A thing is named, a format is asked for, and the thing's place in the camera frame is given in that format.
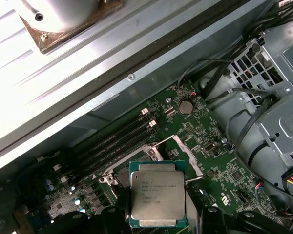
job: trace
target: mounting hole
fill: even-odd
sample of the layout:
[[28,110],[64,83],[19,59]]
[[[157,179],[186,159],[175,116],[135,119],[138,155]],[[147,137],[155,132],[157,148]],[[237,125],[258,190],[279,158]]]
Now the mounting hole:
[[37,13],[36,15],[35,15],[35,20],[36,21],[42,21],[43,20],[43,14],[41,14],[41,13]]
[[114,209],[114,208],[109,209],[107,212],[109,212],[109,213],[114,213],[114,212],[115,212],[115,209]]

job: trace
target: screw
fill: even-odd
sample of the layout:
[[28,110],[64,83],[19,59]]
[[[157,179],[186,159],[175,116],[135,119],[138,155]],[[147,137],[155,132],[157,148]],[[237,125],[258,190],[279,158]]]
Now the screw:
[[244,215],[247,217],[247,218],[254,218],[255,216],[252,214],[252,213],[250,213],[250,212],[246,212],[246,213],[244,213]]
[[223,144],[227,144],[227,143],[228,143],[228,139],[227,139],[227,138],[225,138],[225,137],[224,137],[224,138],[222,138],[222,139],[221,139],[221,143],[223,143]]
[[154,152],[154,150],[149,150],[148,154],[153,155],[153,154],[155,154],[155,152]]
[[37,13],[36,15],[35,15],[35,20],[36,21],[42,21],[43,20],[43,14],[41,14],[41,13]]
[[135,75],[134,74],[130,74],[129,76],[128,76],[128,80],[134,80],[136,77],[135,77]]
[[217,209],[216,209],[215,207],[208,207],[207,210],[208,210],[209,212],[213,212],[213,213],[217,212]]

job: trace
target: intel xeon processor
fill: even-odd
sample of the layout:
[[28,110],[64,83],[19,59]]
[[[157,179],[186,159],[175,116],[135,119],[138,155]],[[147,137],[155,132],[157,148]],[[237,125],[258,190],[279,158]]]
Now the intel xeon processor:
[[130,162],[132,227],[185,227],[185,162]]

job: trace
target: motherboard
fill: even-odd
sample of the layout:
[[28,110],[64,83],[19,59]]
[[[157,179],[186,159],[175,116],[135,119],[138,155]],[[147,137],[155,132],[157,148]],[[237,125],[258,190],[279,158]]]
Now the motherboard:
[[[53,222],[70,211],[92,217],[98,208],[115,204],[118,187],[129,186],[130,161],[182,160],[186,186],[202,205],[217,206],[233,216],[243,210],[263,213],[252,175],[233,149],[200,95],[171,86],[74,148],[61,150],[51,159],[52,165],[28,176],[20,186],[31,219],[44,216]],[[264,193],[261,202],[267,210],[275,210]],[[37,220],[36,230],[49,224]],[[133,231],[185,234],[191,229],[188,225]]]

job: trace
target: electrolytic capacitor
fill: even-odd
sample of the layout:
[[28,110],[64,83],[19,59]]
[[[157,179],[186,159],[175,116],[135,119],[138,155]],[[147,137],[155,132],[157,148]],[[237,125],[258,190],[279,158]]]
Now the electrolytic capacitor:
[[79,199],[76,199],[76,200],[74,201],[74,203],[75,203],[76,206],[79,206],[80,203],[81,203],[81,201],[80,201]]
[[54,190],[54,186],[53,186],[52,184],[50,184],[50,185],[48,186],[48,189],[49,189],[49,191],[53,191],[53,190]]

